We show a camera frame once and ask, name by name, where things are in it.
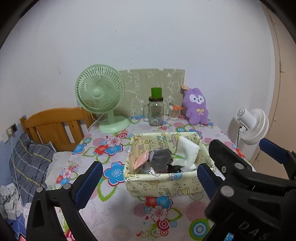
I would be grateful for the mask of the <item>white paper towel roll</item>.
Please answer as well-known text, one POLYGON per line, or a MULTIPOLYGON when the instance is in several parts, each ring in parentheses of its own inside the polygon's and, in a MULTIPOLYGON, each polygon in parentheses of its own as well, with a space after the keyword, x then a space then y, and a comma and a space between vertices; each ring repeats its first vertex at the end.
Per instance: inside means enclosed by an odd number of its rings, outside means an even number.
POLYGON ((181 136, 178 139, 177 149, 173 157, 173 166, 181 166, 182 172, 190 172, 196 169, 196 158, 200 150, 199 145, 181 136))

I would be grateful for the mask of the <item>dark grey sock bundle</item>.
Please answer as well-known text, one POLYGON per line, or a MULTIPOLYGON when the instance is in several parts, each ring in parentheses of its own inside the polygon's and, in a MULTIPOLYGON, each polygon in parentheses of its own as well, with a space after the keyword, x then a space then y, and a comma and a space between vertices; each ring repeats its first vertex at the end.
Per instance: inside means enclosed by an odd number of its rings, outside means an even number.
POLYGON ((154 149, 149 152, 149 163, 157 173, 162 173, 173 162, 170 149, 154 149))

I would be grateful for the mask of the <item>black plastic bag bundle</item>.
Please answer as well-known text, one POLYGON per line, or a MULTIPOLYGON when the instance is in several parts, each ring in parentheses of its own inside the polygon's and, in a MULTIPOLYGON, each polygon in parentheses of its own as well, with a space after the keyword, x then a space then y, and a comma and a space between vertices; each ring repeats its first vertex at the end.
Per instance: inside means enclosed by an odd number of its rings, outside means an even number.
POLYGON ((170 165, 167 164, 167 169, 165 170, 166 173, 181 173, 182 167, 180 165, 170 165))

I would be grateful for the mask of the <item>clear zip bag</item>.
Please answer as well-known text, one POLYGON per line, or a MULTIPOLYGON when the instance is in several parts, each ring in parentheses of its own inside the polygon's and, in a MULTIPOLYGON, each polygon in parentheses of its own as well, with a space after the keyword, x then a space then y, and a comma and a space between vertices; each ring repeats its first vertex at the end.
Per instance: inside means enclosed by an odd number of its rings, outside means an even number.
POLYGON ((135 170, 136 174, 155 174, 154 168, 149 163, 144 163, 135 170))

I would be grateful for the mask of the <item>white desk fan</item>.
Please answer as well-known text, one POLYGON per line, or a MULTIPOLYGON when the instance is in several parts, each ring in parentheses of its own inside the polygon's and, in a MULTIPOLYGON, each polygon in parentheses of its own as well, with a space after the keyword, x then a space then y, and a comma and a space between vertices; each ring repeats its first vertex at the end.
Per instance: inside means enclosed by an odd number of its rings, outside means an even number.
POLYGON ((269 120, 262 109, 254 108, 248 110, 240 108, 236 113, 236 118, 244 126, 240 138, 244 144, 249 146, 256 145, 266 136, 269 120))

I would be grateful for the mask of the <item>yellow cartoon fabric storage box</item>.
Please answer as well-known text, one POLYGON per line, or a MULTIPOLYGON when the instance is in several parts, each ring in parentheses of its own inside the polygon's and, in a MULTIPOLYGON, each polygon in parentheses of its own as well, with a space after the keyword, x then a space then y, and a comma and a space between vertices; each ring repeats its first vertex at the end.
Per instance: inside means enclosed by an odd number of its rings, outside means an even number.
POLYGON ((197 170, 181 173, 137 174, 133 169, 137 157, 144 151, 168 148, 176 153, 179 138, 184 137, 199 146, 195 165, 207 164, 215 171, 214 161, 196 132, 136 133, 132 136, 127 152, 123 176, 127 190, 132 196, 159 197, 188 195, 204 189, 197 177, 197 170))

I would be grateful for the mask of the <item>grey plaid pillow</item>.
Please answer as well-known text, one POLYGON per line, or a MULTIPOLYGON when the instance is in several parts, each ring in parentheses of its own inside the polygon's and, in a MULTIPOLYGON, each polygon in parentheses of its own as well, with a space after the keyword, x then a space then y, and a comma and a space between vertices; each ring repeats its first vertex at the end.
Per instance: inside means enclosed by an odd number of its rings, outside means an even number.
POLYGON ((45 180, 55 152, 51 143, 39 144, 26 133, 19 137, 12 150, 9 168, 23 205, 32 202, 38 187, 47 189, 45 180))

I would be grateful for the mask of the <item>purple plush bunny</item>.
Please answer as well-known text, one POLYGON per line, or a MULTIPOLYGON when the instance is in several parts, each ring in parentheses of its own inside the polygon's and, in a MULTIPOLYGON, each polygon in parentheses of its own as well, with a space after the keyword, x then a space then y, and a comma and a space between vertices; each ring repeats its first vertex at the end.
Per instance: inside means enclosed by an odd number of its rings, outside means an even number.
POLYGON ((189 124, 206 125, 208 123, 209 112, 206 108, 206 99, 200 89, 184 87, 183 105, 189 124))

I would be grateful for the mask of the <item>cotton swab jar orange lid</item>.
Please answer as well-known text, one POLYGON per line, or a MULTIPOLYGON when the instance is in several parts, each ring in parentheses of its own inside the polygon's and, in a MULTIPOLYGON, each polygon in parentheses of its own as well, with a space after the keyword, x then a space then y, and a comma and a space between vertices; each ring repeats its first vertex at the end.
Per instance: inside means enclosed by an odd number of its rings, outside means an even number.
POLYGON ((183 108, 178 105, 169 104, 169 119, 177 120, 183 108))

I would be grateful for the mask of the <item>glass mason jar mug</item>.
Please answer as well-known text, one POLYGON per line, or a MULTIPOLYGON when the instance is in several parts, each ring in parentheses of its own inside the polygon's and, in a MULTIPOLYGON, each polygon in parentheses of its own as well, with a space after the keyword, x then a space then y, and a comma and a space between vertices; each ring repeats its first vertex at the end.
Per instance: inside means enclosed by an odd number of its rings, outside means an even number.
POLYGON ((143 107, 144 121, 150 126, 162 126, 164 122, 164 98, 149 97, 149 102, 143 107))

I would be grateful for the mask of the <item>wooden bed headboard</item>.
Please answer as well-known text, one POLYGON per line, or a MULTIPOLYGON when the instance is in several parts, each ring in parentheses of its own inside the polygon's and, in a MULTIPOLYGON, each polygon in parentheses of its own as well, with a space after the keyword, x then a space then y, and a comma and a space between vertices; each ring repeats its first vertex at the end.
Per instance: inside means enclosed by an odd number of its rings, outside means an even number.
POLYGON ((52 143, 58 151, 73 151, 82 141, 81 125, 89 128, 95 114, 81 107, 53 108, 41 111, 30 118, 20 118, 23 131, 39 144, 52 143))

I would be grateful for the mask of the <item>green cup on jar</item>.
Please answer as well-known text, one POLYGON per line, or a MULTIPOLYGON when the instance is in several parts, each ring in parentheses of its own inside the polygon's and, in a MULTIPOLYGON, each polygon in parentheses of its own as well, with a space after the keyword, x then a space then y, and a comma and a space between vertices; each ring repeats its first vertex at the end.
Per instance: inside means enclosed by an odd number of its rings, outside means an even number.
POLYGON ((162 88, 161 87, 151 88, 151 98, 153 98, 153 99, 162 98, 162 88))

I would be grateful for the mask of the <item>green desk fan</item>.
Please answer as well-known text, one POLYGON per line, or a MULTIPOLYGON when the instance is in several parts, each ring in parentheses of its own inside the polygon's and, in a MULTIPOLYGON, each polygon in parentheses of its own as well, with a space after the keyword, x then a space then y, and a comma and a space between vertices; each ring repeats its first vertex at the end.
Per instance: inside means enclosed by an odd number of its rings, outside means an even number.
POLYGON ((125 83, 120 73, 108 65, 92 65, 81 72, 76 80, 75 95, 81 107, 93 114, 106 114, 98 126, 102 133, 120 132, 130 125, 124 116, 115 116, 121 103, 125 83))

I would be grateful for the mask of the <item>wall power socket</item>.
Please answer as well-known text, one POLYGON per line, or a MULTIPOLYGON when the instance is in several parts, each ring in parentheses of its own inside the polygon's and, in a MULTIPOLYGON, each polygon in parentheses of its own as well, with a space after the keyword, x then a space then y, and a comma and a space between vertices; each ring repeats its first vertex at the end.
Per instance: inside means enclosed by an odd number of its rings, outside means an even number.
POLYGON ((6 134, 8 136, 8 138, 10 138, 11 136, 14 135, 14 133, 18 130, 16 124, 14 123, 12 126, 10 126, 7 130, 6 130, 6 134))

